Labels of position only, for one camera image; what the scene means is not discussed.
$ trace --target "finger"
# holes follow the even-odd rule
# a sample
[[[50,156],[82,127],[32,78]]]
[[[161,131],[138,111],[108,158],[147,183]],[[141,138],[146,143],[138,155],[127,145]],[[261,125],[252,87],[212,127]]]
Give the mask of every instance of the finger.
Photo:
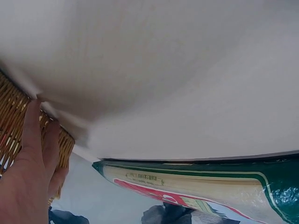
[[[43,163],[49,180],[53,176],[59,160],[59,130],[58,121],[50,122],[44,139]]]
[[[26,151],[26,153],[32,156],[42,155],[41,130],[39,123],[40,109],[40,100],[34,100],[28,105],[25,114],[22,133],[22,150],[20,153],[24,153]]]
[[[49,183],[49,188],[48,188],[49,198],[55,197],[56,193],[59,190],[59,187],[64,183],[68,173],[69,173],[68,168],[59,168],[55,171]]]

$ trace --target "hand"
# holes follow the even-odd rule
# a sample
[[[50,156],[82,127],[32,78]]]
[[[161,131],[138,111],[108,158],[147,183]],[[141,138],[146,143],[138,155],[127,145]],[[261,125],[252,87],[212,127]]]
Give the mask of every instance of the hand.
[[[22,150],[0,179],[1,224],[48,224],[48,199],[53,197],[68,173],[56,169],[59,160],[59,123],[48,125],[42,151],[39,123],[41,102],[27,108]]]

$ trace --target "dark object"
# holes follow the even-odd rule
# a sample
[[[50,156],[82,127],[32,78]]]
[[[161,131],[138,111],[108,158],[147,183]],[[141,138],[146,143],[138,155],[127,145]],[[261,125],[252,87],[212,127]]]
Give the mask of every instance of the dark object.
[[[69,211],[53,210],[49,207],[49,224],[89,224],[87,218],[83,216],[75,216]]]

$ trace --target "wicker basket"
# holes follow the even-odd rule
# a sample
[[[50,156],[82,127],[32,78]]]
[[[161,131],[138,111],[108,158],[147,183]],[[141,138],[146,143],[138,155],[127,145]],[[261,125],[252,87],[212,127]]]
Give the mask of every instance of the wicker basket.
[[[15,86],[0,70],[0,175],[12,165],[21,150],[21,134],[25,112],[30,98]],[[51,118],[40,113],[42,147],[47,126]],[[69,166],[69,157],[75,140],[61,127],[59,134],[59,168]],[[60,197],[61,187],[55,198]]]

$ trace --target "red label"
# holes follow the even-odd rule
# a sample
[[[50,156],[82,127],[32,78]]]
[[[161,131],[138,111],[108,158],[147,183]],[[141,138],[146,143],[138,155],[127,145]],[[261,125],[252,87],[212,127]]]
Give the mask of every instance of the red label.
[[[237,209],[234,209],[232,207],[229,207],[221,203],[217,203],[215,201],[206,198],[154,189],[154,188],[145,187],[134,183],[129,183],[127,181],[123,181],[119,179],[114,179],[114,183],[116,183],[117,185],[123,188],[133,190],[138,194],[149,196],[159,201],[168,202],[176,205],[182,205],[192,209],[198,209],[198,206],[202,204],[201,206],[203,206],[207,212],[214,213],[216,215],[221,214],[221,217],[223,218],[229,218],[229,219],[239,220],[239,221],[247,221],[248,223],[264,223],[261,221],[256,221],[244,215]]]

